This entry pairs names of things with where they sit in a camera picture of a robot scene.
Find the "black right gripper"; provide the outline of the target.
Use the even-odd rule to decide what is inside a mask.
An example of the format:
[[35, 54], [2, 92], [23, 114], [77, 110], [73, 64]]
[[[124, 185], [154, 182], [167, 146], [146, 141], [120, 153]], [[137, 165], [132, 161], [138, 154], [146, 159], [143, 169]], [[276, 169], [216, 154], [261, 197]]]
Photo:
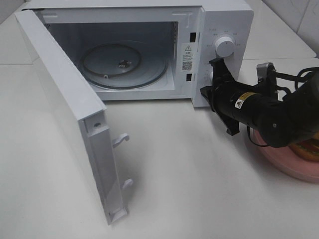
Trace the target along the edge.
[[200, 89], [226, 126], [226, 132], [234, 136], [240, 132], [239, 123], [262, 124], [264, 122], [264, 86], [250, 86], [234, 80], [223, 58], [209, 61], [213, 68], [212, 86]]

